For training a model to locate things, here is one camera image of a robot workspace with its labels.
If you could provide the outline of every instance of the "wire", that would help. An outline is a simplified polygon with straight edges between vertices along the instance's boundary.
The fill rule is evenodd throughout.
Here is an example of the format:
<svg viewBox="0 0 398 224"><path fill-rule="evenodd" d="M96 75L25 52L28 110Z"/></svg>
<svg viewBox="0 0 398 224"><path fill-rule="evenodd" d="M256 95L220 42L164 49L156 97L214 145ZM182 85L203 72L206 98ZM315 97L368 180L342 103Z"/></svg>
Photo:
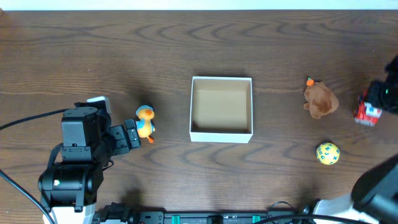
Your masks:
<svg viewBox="0 0 398 224"><path fill-rule="evenodd" d="M66 111L66 110L69 110L69 109L57 110L57 111L53 111L53 112L48 112L48 113L44 113L44 114L31 116L31 117L28 117L28 118L19 119L17 121L13 121L13 122L10 122L10 123L5 124L3 126L0 126L0 131L3 130L4 128L8 128L8 127L13 126L15 124L19 124L19 123L22 123L22 122L25 122L25 121L30 121L30 120L37 119L37 118L43 118L43 117L50 116L50 115L57 114L57 113L62 113L64 111Z"/></svg>
<svg viewBox="0 0 398 224"><path fill-rule="evenodd" d="M51 168L54 165L55 160L57 159L58 154L60 153L61 147L63 143L57 144L52 150L49 157L49 163L47 164L47 168Z"/></svg>
<svg viewBox="0 0 398 224"><path fill-rule="evenodd" d="M17 182L13 181L7 174L5 174L1 169L0 169L0 176L4 178L9 184L11 184L13 187L15 187L17 190L19 190L22 194L24 194L29 200L31 200L43 213L44 215L48 218L49 222L51 224L55 224L54 220L51 218L50 214L44 206L36 200L28 191L26 191L23 187L21 187Z"/></svg>
<svg viewBox="0 0 398 224"><path fill-rule="evenodd" d="M287 203L287 202L285 202L285 201L277 201L277 202L273 203L273 204L268 208L268 211L267 211L267 213L266 213L266 214L267 214L267 218L272 218L272 215L268 214L268 213L269 213L269 210L271 210L274 206L276 206L276 205L278 205L278 204L281 204L281 203L284 203L284 204L290 206L293 210L296 210L296 209L294 209L293 206L291 206L289 203Z"/></svg>
<svg viewBox="0 0 398 224"><path fill-rule="evenodd" d="M0 131L8 128L10 126L13 126L15 124L19 124L25 121L30 121L33 119L37 119L37 118L43 118L46 116L50 116L53 114L57 114L57 113L63 113L64 111L66 111L68 109L62 109L62 110L57 110L57 111L53 111L53 112L48 112L48 113L44 113L44 114L39 114L39 115L35 115L35 116L31 116L28 118L23 118L23 119L19 119L17 121L13 121L10 122L8 124L5 124L3 126L0 126ZM26 191L23 187L21 187L19 184L17 184L17 182L13 181L11 179L11 177L9 177L6 173L4 173L1 169L0 169L0 176L2 178L4 178L4 180L6 180L9 184L11 184L13 187L15 187L17 190L19 190L19 192L21 192L22 194L24 194L27 198L29 198L30 201L32 201L42 212L43 214L48 218L50 224L55 224L54 220L51 218L49 212L44 208L44 206L38 201L36 200L36 198L34 198L28 191Z"/></svg>
<svg viewBox="0 0 398 224"><path fill-rule="evenodd" d="M346 224L370 224L367 222L357 221L357 220L350 220L347 218L340 218L340 217L333 217L329 215L278 215L272 218L266 218L265 220L258 221L254 224L265 224L269 222L273 222L276 220L312 220L312 219L319 219L319 220L328 220L332 222L338 223L346 223Z"/></svg>
<svg viewBox="0 0 398 224"><path fill-rule="evenodd" d="M114 162L113 162L112 159L110 159L108 162L110 162L111 165L110 165L110 166L107 166L107 167L105 167L105 168L103 168L102 171L106 171L107 169L111 168L111 167L114 165Z"/></svg>

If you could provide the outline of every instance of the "green connector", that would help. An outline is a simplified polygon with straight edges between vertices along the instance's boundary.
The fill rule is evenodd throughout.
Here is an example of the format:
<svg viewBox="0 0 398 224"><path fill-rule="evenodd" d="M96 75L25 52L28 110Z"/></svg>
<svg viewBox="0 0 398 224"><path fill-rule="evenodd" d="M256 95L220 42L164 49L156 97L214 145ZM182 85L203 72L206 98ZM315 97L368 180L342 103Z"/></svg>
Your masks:
<svg viewBox="0 0 398 224"><path fill-rule="evenodd" d="M253 215L252 216L252 223L259 222L261 217L259 215Z"/></svg>
<svg viewBox="0 0 398 224"><path fill-rule="evenodd" d="M180 224L180 216L179 215L172 216L172 224Z"/></svg>

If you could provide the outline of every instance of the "yellow ball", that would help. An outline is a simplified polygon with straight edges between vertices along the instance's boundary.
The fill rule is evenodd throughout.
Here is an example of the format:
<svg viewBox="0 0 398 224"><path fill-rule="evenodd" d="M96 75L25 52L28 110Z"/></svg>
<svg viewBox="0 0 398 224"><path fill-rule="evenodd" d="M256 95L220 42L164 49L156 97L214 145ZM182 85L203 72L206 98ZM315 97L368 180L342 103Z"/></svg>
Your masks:
<svg viewBox="0 0 398 224"><path fill-rule="evenodd" d="M332 165L338 161L340 157L340 151L338 150L337 146L332 143L325 142L318 146L317 148L317 158L319 162Z"/></svg>

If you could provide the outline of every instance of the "white wall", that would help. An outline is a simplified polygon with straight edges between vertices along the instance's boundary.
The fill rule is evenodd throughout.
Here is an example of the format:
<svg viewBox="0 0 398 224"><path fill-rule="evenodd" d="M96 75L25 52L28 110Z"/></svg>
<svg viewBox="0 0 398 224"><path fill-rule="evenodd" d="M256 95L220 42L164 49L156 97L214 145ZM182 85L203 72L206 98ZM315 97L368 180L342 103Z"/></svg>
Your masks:
<svg viewBox="0 0 398 224"><path fill-rule="evenodd" d="M0 0L4 10L398 9L398 0Z"/></svg>

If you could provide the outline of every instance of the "brown plush toy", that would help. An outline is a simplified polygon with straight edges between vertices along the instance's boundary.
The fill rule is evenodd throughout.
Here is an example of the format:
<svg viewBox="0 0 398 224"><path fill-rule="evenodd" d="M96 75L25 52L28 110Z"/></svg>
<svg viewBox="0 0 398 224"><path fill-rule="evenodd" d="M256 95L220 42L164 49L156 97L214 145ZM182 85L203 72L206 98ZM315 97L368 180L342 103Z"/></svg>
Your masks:
<svg viewBox="0 0 398 224"><path fill-rule="evenodd" d="M320 119L321 116L332 113L337 109L337 97L323 82L315 83L311 78L308 78L307 86L304 97L308 103L304 104L304 109L310 110L311 117Z"/></svg>

